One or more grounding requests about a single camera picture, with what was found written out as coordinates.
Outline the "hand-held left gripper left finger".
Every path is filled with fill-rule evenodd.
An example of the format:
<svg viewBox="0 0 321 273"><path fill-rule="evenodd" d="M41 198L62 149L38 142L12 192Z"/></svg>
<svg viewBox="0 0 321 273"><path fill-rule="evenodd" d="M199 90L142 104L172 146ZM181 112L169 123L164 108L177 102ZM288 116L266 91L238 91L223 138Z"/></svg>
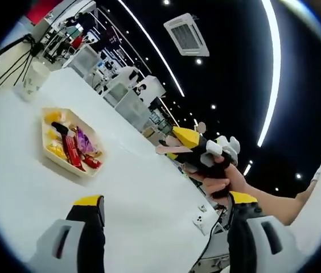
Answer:
<svg viewBox="0 0 321 273"><path fill-rule="evenodd" d="M37 240L31 272L104 272L104 197L83 197Z"/></svg>

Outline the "person's right hand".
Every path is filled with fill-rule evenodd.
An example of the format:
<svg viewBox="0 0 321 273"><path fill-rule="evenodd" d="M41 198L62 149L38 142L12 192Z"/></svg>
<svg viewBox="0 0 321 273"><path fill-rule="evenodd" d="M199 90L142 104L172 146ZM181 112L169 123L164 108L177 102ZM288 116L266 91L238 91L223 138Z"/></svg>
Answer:
<svg viewBox="0 0 321 273"><path fill-rule="evenodd" d="M189 177L201 182L203 184L205 192L211 197L213 201L216 202L221 202L223 199L214 198L212 196L214 193L222 191L226 187L228 187L230 191L244 193L247 186L244 176L232 164L225 170L226 178L214 179L205 177L203 175L200 175L199 173L186 172L186 174Z"/></svg>

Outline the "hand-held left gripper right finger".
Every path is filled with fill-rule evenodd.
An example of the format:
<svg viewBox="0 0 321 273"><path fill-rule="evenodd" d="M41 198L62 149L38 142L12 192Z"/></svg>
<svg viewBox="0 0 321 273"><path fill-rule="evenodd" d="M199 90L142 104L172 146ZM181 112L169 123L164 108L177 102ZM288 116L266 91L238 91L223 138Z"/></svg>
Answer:
<svg viewBox="0 0 321 273"><path fill-rule="evenodd" d="M264 215L255 197L230 191L227 241L230 272L296 272L296 240L284 224Z"/></svg>

